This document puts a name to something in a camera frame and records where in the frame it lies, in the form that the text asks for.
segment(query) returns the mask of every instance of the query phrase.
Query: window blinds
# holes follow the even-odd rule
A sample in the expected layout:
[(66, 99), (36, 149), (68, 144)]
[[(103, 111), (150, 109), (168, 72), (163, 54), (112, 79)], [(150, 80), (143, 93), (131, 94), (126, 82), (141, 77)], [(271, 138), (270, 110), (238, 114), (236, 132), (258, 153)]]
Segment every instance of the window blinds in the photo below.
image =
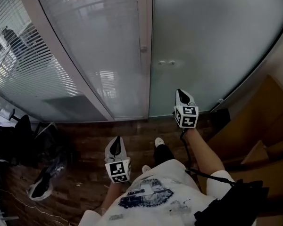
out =
[(50, 52), (21, 0), (0, 0), (0, 95), (43, 121), (105, 120)]

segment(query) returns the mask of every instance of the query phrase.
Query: cable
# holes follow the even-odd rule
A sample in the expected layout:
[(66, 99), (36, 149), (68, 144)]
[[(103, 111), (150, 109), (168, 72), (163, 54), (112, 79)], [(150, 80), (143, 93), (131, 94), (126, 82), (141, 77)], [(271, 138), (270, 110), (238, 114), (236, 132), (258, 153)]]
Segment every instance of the cable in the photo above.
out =
[(3, 189), (0, 189), (0, 191), (6, 192), (6, 193), (8, 193), (8, 194), (11, 194), (17, 201), (19, 201), (20, 203), (22, 203), (22, 204), (25, 205), (26, 207), (29, 207), (29, 208), (31, 208), (31, 209), (37, 209), (40, 213), (44, 213), (44, 214), (47, 214), (47, 215), (52, 216), (52, 217), (60, 218), (60, 219), (64, 220), (65, 222), (67, 222), (68, 225), (70, 225), (70, 223), (69, 223), (68, 220), (66, 220), (66, 219), (64, 219), (64, 218), (62, 218), (62, 217), (60, 217), (60, 216), (56, 216), (56, 215), (49, 214), (49, 213), (47, 213), (47, 212), (43, 212), (43, 211), (41, 211), (40, 209), (38, 209), (36, 206), (29, 206), (29, 205), (25, 204), (24, 202), (22, 202), (22, 201), (20, 201), (19, 199), (17, 199), (17, 197), (16, 197), (13, 193), (11, 193), (11, 192), (9, 192), (9, 191), (5, 191), (5, 190), (3, 190)]
[(226, 178), (214, 177), (214, 176), (211, 176), (211, 175), (209, 175), (209, 174), (203, 173), (203, 172), (198, 171), (198, 170), (193, 169), (193, 168), (186, 169), (186, 171), (192, 171), (192, 172), (195, 172), (196, 174), (198, 174), (198, 175), (200, 175), (200, 176), (202, 176), (202, 177), (210, 178), (210, 179), (213, 179), (213, 180), (222, 182), (222, 183), (228, 183), (228, 184), (230, 184), (231, 186), (233, 186), (233, 185), (236, 184), (235, 182), (231, 182), (230, 180), (228, 180), (228, 179), (226, 179)]
[(183, 138), (183, 136), (184, 136), (184, 134), (187, 132), (187, 130), (188, 130), (188, 128), (185, 128), (185, 129), (182, 131), (181, 135), (180, 135), (180, 140), (183, 142), (184, 148), (185, 148), (185, 150), (186, 150), (186, 152), (187, 152), (187, 156), (188, 156), (188, 167), (187, 167), (187, 169), (186, 169), (185, 171), (186, 171), (189, 175), (190, 175), (189, 172), (191, 171), (191, 172), (194, 172), (194, 173), (196, 173), (196, 174), (198, 174), (198, 175), (200, 175), (200, 176), (202, 176), (202, 177), (205, 177), (205, 178), (210, 178), (210, 179), (213, 179), (213, 180), (216, 180), (216, 181), (219, 181), (219, 182), (228, 183), (228, 184), (230, 184), (231, 186), (235, 185), (235, 184), (236, 184), (235, 182), (231, 182), (230, 180), (228, 180), (228, 179), (226, 179), (226, 178), (214, 177), (214, 176), (208, 175), (208, 174), (206, 174), (206, 173), (203, 173), (203, 172), (201, 172), (201, 171), (198, 171), (198, 170), (196, 170), (196, 169), (193, 169), (193, 168), (191, 167), (191, 164), (192, 164), (191, 156), (190, 156), (190, 153), (189, 153), (189, 150), (188, 150), (187, 143), (186, 143), (186, 141), (185, 141), (184, 138)]

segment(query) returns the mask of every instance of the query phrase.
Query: black pants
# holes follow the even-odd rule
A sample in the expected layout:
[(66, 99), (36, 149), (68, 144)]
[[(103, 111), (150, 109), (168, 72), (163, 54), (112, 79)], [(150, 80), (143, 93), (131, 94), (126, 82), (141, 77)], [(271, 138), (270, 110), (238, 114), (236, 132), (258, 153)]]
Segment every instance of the black pants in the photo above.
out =
[(165, 161), (175, 159), (167, 145), (161, 144), (154, 151), (155, 166), (164, 163)]

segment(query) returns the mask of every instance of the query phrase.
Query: white t-shirt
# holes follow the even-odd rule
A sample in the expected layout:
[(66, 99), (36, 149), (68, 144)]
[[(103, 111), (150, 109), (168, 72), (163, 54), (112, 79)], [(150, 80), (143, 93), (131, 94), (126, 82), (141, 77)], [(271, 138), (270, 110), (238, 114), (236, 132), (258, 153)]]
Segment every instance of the white t-shirt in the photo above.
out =
[[(212, 176), (233, 181), (226, 171)], [(79, 226), (192, 226), (194, 214), (221, 199), (230, 188), (227, 183), (208, 179), (204, 195), (185, 172), (185, 166), (169, 160), (136, 178), (102, 217), (87, 210)]]

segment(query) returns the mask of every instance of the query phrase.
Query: white wall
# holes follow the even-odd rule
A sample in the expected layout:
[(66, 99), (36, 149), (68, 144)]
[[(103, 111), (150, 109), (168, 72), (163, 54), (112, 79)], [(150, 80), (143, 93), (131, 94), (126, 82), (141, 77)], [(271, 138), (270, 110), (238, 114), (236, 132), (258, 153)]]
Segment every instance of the white wall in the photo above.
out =
[(233, 118), (249, 101), (267, 74), (283, 86), (283, 35), (259, 68), (218, 109), (228, 108)]

